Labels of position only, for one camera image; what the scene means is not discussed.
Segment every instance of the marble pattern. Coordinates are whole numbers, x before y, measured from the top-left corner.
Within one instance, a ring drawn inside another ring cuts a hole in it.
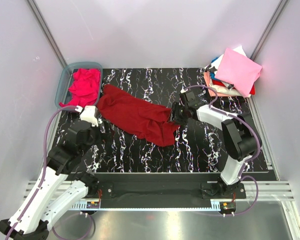
[[[205,84],[202,68],[147,68],[104,69],[103,84],[112,84],[136,98],[170,108],[179,101],[182,88]],[[209,93],[194,88],[199,98],[209,103]],[[249,113],[248,102],[243,97],[220,97],[215,107],[232,113]],[[78,114],[62,112],[56,130],[54,145],[63,137]],[[102,130],[103,120],[99,116]],[[175,144],[159,147],[145,139],[137,139],[109,124],[114,133],[113,142],[94,145],[83,158],[76,171],[115,173],[176,173],[219,172],[227,159],[222,131],[204,122],[190,119],[188,125],[175,133]],[[250,163],[245,171],[267,172],[263,153]]]

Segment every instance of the red cloth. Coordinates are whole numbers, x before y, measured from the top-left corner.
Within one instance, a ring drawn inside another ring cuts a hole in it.
[[[100,87],[100,70],[80,68],[73,74],[73,84],[69,87],[72,99],[67,103],[59,103],[65,106],[89,106],[94,105],[98,98]]]
[[[224,85],[222,82],[217,81],[217,80],[212,80],[212,83],[213,83],[214,85],[219,85],[219,86],[225,87],[225,85]],[[252,89],[251,89],[251,91],[250,91],[250,94],[252,94],[252,95],[255,95],[255,94],[256,94],[255,85],[252,86]]]
[[[97,103],[101,115],[129,134],[164,147],[175,143],[174,131],[179,125],[167,122],[171,109],[135,98],[107,84]]]

